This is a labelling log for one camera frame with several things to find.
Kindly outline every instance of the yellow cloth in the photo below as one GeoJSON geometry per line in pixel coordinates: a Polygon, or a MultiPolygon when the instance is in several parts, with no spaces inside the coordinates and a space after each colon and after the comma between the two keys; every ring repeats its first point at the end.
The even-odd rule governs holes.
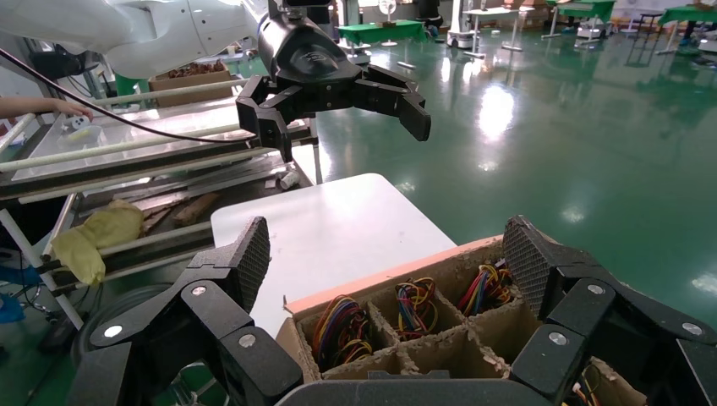
{"type": "Polygon", "coordinates": [[[144,220],[140,209],[115,200],[85,224],[60,233],[52,241],[52,250],[80,282],[100,283],[105,278],[105,263],[97,250],[137,239],[144,220]]]}

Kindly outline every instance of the colorful wire bundle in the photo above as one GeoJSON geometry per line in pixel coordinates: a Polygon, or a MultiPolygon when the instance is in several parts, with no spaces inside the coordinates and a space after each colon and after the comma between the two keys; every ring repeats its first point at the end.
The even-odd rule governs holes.
{"type": "MultiPolygon", "coordinates": [[[[583,373],[577,378],[577,382],[572,388],[572,393],[563,402],[563,406],[600,406],[598,398],[595,396],[595,389],[600,385],[598,381],[594,387],[588,382],[588,378],[585,376],[585,372],[593,366],[596,370],[597,367],[594,364],[588,364],[583,370],[583,373]]],[[[597,370],[597,376],[600,378],[600,371],[597,370]]]]}
{"type": "Polygon", "coordinates": [[[595,389],[598,388],[598,385],[600,382],[598,381],[598,385],[595,385],[594,387],[591,387],[588,378],[585,376],[585,371],[588,370],[588,368],[593,364],[588,364],[588,367],[583,370],[583,373],[578,377],[577,384],[580,386],[576,388],[575,393],[580,398],[580,401],[583,402],[583,405],[585,406],[600,406],[600,402],[598,402],[598,398],[595,397],[595,389]]]}
{"type": "Polygon", "coordinates": [[[346,295],[336,296],[314,330],[311,350],[322,372],[374,353],[366,311],[346,295]]]}
{"type": "Polygon", "coordinates": [[[512,299],[508,289],[512,283],[511,273],[507,268],[481,265],[478,269],[478,276],[458,301],[457,307],[463,315],[477,315],[487,309],[501,307],[512,299]]]}
{"type": "Polygon", "coordinates": [[[403,340],[422,337],[435,328],[438,322],[438,310],[433,304],[435,282],[429,277],[421,277],[415,281],[408,280],[396,285],[398,300],[398,336],[403,340]],[[430,312],[433,319],[427,326],[430,312]]]}

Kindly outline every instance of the person's arm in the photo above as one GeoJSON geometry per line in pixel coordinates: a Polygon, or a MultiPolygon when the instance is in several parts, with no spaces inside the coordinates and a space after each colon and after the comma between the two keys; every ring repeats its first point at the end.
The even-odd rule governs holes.
{"type": "Polygon", "coordinates": [[[28,112],[64,112],[68,116],[87,116],[92,121],[92,111],[79,104],[43,97],[0,97],[0,118],[13,118],[28,112]]]}

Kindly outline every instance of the orange edge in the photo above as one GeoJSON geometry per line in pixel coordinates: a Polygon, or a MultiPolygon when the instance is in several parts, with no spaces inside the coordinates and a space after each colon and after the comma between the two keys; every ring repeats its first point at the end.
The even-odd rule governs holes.
{"type": "Polygon", "coordinates": [[[296,315],[297,313],[310,309],[312,307],[315,307],[317,305],[321,305],[322,303],[328,302],[331,299],[334,299],[339,294],[353,294],[354,292],[358,292],[361,289],[368,288],[370,286],[376,285],[377,283],[381,283],[385,281],[386,279],[390,279],[392,277],[398,277],[401,275],[404,275],[409,272],[413,272],[419,268],[422,268],[424,266],[428,266],[430,264],[436,263],[438,261],[443,261],[446,258],[449,258],[454,255],[459,255],[464,251],[469,250],[476,250],[478,248],[484,247],[486,245],[493,244],[496,241],[503,240],[503,235],[495,235],[493,237],[488,237],[487,239],[479,239],[476,241],[473,241],[468,244],[459,245],[456,248],[451,248],[449,250],[441,251],[438,254],[434,254],[431,256],[427,256],[423,259],[416,260],[413,262],[407,262],[405,264],[393,267],[391,269],[388,269],[383,272],[377,272],[371,276],[364,277],[361,279],[358,279],[356,281],[346,283],[340,286],[336,286],[331,289],[327,289],[323,292],[319,292],[317,294],[312,294],[311,296],[307,296],[303,299],[294,300],[291,303],[285,304],[284,309],[288,311],[289,313],[296,315]]]}

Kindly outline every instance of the person's hand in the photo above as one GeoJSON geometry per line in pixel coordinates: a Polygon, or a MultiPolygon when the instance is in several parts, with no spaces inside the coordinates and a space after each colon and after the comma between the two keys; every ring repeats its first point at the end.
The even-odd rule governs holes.
{"type": "Polygon", "coordinates": [[[79,104],[70,103],[69,101],[53,99],[54,110],[56,112],[64,112],[68,117],[87,116],[92,121],[92,110],[79,104]]]}

